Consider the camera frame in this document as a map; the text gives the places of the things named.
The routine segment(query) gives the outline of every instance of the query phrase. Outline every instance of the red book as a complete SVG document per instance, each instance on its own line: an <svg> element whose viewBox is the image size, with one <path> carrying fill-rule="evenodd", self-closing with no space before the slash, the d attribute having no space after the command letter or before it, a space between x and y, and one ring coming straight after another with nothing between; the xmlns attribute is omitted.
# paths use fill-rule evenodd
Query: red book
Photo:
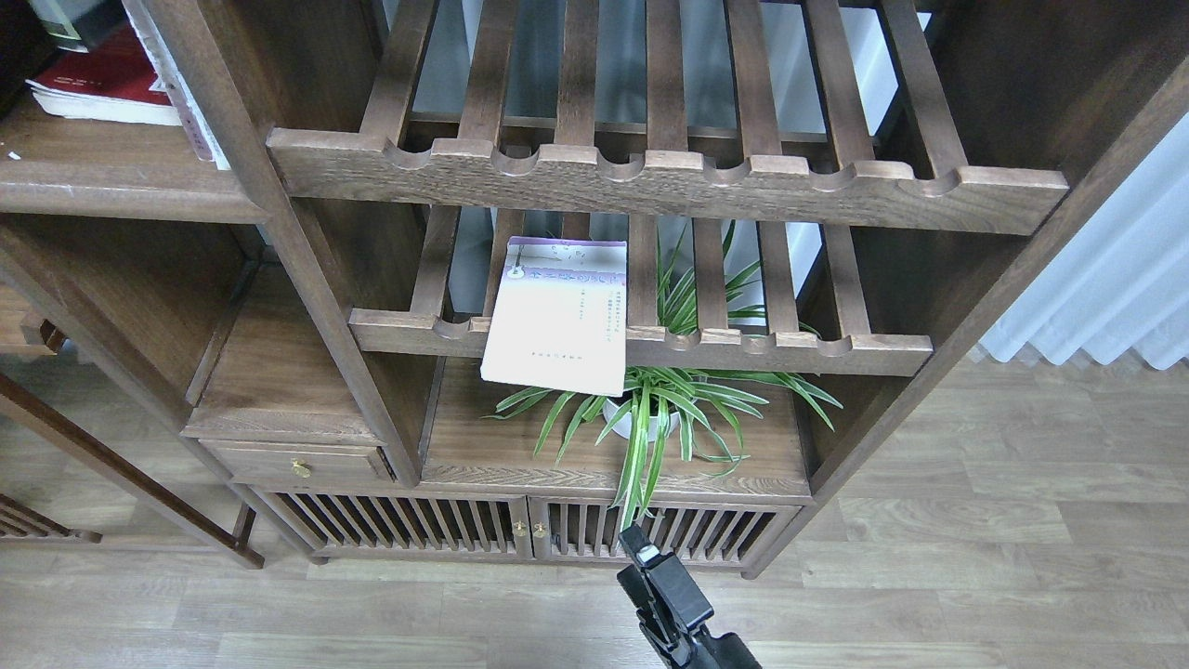
<svg viewBox="0 0 1189 669"><path fill-rule="evenodd" d="M127 24L89 53L63 53L29 84L42 108L54 115L182 125Z"/></svg>

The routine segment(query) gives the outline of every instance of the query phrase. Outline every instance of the white curtain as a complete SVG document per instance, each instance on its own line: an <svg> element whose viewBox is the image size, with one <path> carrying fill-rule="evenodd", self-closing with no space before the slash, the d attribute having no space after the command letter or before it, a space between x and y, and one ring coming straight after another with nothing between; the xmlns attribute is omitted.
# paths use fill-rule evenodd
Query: white curtain
<svg viewBox="0 0 1189 669"><path fill-rule="evenodd" d="M1134 349L1156 370L1189 358L1189 116L1160 141L984 334L1008 361L1034 347L1062 365Z"/></svg>

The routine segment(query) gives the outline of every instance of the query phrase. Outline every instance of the brass knob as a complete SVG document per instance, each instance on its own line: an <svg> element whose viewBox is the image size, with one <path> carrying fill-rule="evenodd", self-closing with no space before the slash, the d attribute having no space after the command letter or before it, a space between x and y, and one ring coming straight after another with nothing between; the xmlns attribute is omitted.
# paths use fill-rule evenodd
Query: brass knob
<svg viewBox="0 0 1189 669"><path fill-rule="evenodd" d="M309 479L310 474L314 473L314 471L312 471L309 466L306 465L304 460L297 460L295 457L290 462L294 463L294 475L296 476L300 476L302 479Z"/></svg>

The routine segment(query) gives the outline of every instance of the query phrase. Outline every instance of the book spine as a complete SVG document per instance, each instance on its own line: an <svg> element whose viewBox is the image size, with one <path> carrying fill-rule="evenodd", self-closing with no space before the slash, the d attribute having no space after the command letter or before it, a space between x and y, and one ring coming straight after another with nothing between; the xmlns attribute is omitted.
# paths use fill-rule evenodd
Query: book spine
<svg viewBox="0 0 1189 669"><path fill-rule="evenodd" d="M231 169L222 149L219 146L219 141L207 124L206 116L202 115L202 109L194 101L194 95L190 93L185 78L182 76L181 70L177 69L174 56L170 55L169 49L165 46L165 40L162 39L161 32L157 31L157 25L152 23L152 18L149 17L139 2L128 2L127 10L132 30L140 38L140 44L144 45L149 61L152 63L153 69L157 70L157 76L161 77L162 83L164 83L165 94L169 95L169 101L177 109L177 115L182 120L182 128L185 130L185 135L189 138L194 152L202 160L214 162L215 166L221 170Z"/></svg>

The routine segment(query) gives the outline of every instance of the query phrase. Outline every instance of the wooden shelf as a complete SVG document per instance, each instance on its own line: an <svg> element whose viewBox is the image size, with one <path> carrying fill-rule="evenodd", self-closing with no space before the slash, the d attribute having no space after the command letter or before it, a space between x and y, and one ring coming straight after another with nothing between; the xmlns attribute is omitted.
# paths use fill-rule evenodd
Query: wooden shelf
<svg viewBox="0 0 1189 669"><path fill-rule="evenodd" d="M658 500L712 496L724 504L811 504L801 431L791 399L762 389L749 390L772 402L763 409L765 421L742 417L750 457L731 476L710 478L706 473L717 466L680 462L674 455L674 436L673 457L666 461ZM548 454L533 459L547 408L516 421L482 421L510 392L510 386L480 381L478 361L446 362L436 408L430 412L433 427L426 433L428 455L417 491L610 498L625 443L612 436L594 447L598 429L586 427L561 467L554 467ZM279 265L263 265L257 273L183 435L244 442L379 444ZM291 480L277 484L273 487L278 490L294 486ZM361 481L341 488L379 493L391 492L392 486Z"/></svg>
<svg viewBox="0 0 1189 669"><path fill-rule="evenodd" d="M0 121L0 210L232 223L265 217L234 173L194 154L182 128L52 116L29 93Z"/></svg>
<svg viewBox="0 0 1189 669"><path fill-rule="evenodd" d="M735 75L740 154L721 169L691 150L682 95L681 37L675 4L648 7L648 138L627 163L600 144L631 143L623 128L596 137L596 40L591 5L567 17L558 120L547 143L510 151L523 120L505 127L504 95L514 40L515 4L484 6L466 102L457 137L428 149L410 122L433 2L398 10L388 50L358 133L277 128L268 146L291 195L575 212L678 214L831 225L1031 234L1064 196L1056 171L967 163L924 33L911 4L880 5L881 24L900 80L906 112L919 128L932 175L876 159L858 99L855 69L837 4L809 2L806 30L829 141L785 144L778 132L759 6L726 4ZM702 141L697 143L703 149ZM787 150L798 151L786 154ZM825 169L819 172L811 169Z"/></svg>
<svg viewBox="0 0 1189 669"><path fill-rule="evenodd" d="M365 352L483 358L507 242L522 232L523 221L522 210L501 210L484 313L452 322L445 320L443 309L459 208L433 207L409 310L352 309L350 323L359 347ZM589 222L589 214L567 213L562 234L585 236ZM819 290L829 297L830 313L820 316L828 322L814 324L820 332L833 333L830 340L823 340L801 329L784 223L765 222L759 228L768 315L762 334L744 333L726 320L721 222L694 219L692 227L699 327L678 336L658 324L656 318L656 219L633 216L628 240L628 365L912 377L932 355L929 337L872 332L849 228L823 229L825 276Z"/></svg>
<svg viewBox="0 0 1189 669"><path fill-rule="evenodd" d="M182 433L201 440L379 446L284 269L262 265Z"/></svg>
<svg viewBox="0 0 1189 669"><path fill-rule="evenodd" d="M763 408L763 421L741 417L748 460L730 476L707 476L719 466L681 462L674 435L666 449L665 474L656 486L658 501L710 501L707 498L712 498L722 504L812 504L801 455L801 433L791 399L765 389L747 386L747 390L772 403ZM554 466L565 429L561 425L541 455L534 459L533 446L552 403L542 403L511 421L483 419L493 411L496 403L515 391L512 386L482 381L478 361L447 361L421 487L489 493L523 491L530 496L610 500L619 480L627 442L611 435L594 446L603 428L602 422L596 422L575 434L566 457L560 466ZM730 428L723 435L730 435Z"/></svg>

